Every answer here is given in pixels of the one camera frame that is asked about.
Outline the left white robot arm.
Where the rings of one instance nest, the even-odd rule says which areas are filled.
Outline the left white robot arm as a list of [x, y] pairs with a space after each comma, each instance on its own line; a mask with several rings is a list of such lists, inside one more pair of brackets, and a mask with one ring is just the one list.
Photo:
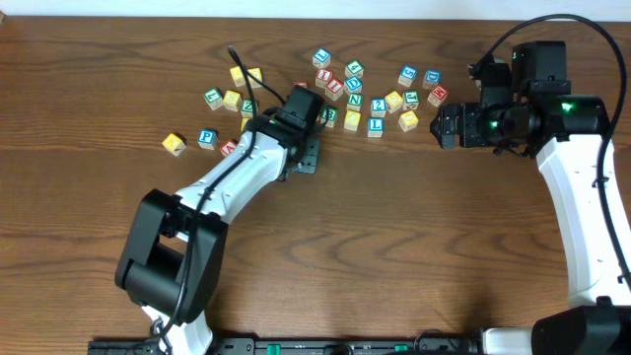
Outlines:
[[217, 287], [230, 223], [267, 184], [308, 166], [317, 117], [268, 109], [251, 120], [236, 149], [175, 194], [141, 200], [115, 271], [152, 320], [152, 335], [124, 354], [204, 354], [213, 342], [204, 311]]

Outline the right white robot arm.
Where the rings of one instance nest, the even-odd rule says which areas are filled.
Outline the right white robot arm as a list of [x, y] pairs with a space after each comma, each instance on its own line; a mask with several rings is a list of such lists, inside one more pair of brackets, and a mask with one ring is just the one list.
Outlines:
[[568, 270], [568, 310], [531, 327], [491, 327], [482, 354], [627, 354], [630, 226], [617, 186], [609, 120], [594, 96], [532, 96], [524, 104], [446, 105], [430, 124], [444, 149], [525, 145], [553, 200]]

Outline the yellow O block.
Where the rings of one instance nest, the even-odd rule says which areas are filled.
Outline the yellow O block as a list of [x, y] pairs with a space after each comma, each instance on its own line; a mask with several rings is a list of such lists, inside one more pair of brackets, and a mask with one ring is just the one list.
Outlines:
[[403, 97], [398, 91], [392, 91], [385, 95], [386, 109], [389, 113], [394, 113], [402, 108]]
[[348, 109], [344, 117], [344, 128], [350, 131], [356, 131], [361, 121], [361, 113], [356, 110]]

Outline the green B block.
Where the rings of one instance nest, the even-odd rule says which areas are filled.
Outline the green B block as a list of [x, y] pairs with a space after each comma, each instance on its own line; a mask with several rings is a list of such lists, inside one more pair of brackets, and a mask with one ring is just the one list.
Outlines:
[[325, 127], [334, 127], [338, 118], [338, 109], [334, 106], [325, 106], [320, 113], [320, 123]]

